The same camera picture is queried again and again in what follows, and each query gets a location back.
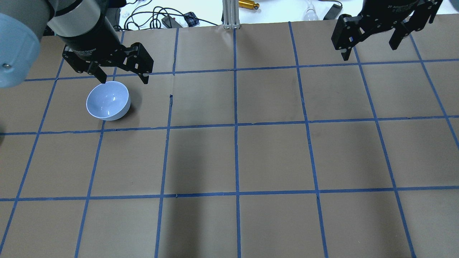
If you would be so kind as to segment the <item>black gripper near bowl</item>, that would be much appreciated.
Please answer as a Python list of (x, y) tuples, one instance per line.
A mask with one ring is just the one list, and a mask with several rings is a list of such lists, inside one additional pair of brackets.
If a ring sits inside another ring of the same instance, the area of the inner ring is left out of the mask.
[(100, 14), (96, 23), (83, 34), (65, 37), (62, 56), (77, 73), (94, 74), (100, 83), (106, 83), (107, 74), (102, 67), (118, 67), (132, 72), (147, 85), (154, 60), (141, 43), (130, 47), (121, 44), (114, 28), (105, 15)]

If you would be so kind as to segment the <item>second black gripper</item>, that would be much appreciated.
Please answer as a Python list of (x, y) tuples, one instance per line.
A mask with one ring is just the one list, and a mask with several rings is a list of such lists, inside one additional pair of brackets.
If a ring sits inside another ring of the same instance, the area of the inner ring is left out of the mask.
[(359, 15), (338, 17), (331, 41), (348, 61), (351, 49), (365, 40), (365, 32), (377, 34), (394, 28), (389, 46), (396, 50), (412, 32), (433, 23), (441, 4), (441, 0), (365, 0)]

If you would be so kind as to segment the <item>robot arm near blue bowl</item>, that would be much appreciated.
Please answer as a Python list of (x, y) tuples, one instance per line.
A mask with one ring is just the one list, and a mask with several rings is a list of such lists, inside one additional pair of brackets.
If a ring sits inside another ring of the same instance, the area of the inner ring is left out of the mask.
[(96, 0), (2, 0), (0, 12), (1, 87), (21, 84), (39, 56), (49, 27), (65, 43), (64, 60), (77, 73), (107, 81), (102, 67), (133, 72), (148, 83), (154, 60), (135, 42), (121, 44)]

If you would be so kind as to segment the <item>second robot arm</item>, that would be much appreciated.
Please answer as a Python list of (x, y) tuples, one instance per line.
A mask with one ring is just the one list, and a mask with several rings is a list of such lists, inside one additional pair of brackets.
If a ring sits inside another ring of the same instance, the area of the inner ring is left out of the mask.
[(338, 17), (331, 41), (343, 60), (348, 61), (356, 44), (393, 30), (389, 46), (396, 50), (412, 32), (433, 23), (441, 4), (441, 0), (364, 0), (357, 16)]

